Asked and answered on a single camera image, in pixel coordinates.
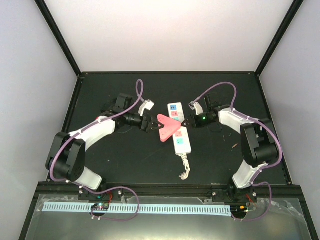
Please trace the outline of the pink triangular plug adapter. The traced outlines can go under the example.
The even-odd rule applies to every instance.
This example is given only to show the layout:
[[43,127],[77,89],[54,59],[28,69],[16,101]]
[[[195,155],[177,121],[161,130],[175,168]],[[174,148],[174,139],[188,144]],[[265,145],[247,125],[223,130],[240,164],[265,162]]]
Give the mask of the pink triangular plug adapter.
[[157,115],[157,121],[163,125],[163,128],[159,129],[160,141],[163,143],[172,137],[182,126],[178,120],[163,114]]

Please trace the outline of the white power strip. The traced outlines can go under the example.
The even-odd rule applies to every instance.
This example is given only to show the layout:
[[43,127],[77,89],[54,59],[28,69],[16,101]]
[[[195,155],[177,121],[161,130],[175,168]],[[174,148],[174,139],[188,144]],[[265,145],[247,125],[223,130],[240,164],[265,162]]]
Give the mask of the white power strip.
[[[167,105],[169,117],[180,122],[185,120],[185,115],[181,102],[169,103]],[[181,128],[172,136],[173,145],[176,155],[190,154],[192,152],[188,130],[186,127]]]

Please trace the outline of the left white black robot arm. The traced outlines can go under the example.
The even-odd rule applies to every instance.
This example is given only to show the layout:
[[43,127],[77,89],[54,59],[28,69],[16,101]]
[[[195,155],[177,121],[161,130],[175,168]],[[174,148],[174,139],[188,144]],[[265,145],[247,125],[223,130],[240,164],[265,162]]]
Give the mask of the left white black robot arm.
[[50,178],[86,187],[95,199],[103,199],[108,188],[100,175],[86,167],[87,150],[123,126],[138,127],[146,133],[162,129],[164,125],[150,115],[154,105],[149,99],[133,101],[132,97],[120,94],[92,123],[73,132],[57,133],[45,164]]

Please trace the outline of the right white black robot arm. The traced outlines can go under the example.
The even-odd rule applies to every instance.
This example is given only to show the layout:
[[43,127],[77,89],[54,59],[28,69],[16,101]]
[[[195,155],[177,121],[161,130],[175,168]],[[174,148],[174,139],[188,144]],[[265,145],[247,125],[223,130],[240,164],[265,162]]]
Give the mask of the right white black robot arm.
[[232,202],[239,202],[250,192],[250,188],[255,185],[254,181],[264,169],[282,160],[280,142],[270,119],[253,118],[230,105],[214,104],[208,95],[204,100],[206,111],[197,101],[189,104],[194,113],[182,122],[182,126],[197,129],[219,123],[240,134],[243,161],[230,178],[226,190]]

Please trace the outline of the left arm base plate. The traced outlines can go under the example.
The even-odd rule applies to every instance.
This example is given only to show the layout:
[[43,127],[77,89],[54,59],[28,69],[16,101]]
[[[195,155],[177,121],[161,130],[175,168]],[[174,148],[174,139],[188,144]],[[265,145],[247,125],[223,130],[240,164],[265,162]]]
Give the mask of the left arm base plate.
[[95,217],[103,217],[109,210],[116,192],[121,197],[124,190],[120,188],[101,194],[93,194],[88,190],[81,188],[79,190],[78,200],[92,203],[92,206],[89,208],[90,215]]

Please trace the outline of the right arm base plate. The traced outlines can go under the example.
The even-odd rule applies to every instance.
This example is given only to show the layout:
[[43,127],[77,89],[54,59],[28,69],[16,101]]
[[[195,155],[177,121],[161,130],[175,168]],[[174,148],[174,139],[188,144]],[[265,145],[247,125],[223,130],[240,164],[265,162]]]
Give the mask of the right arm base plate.
[[212,185],[210,196],[214,202],[220,203],[246,203],[254,192],[254,188],[236,188],[234,185],[222,184]]

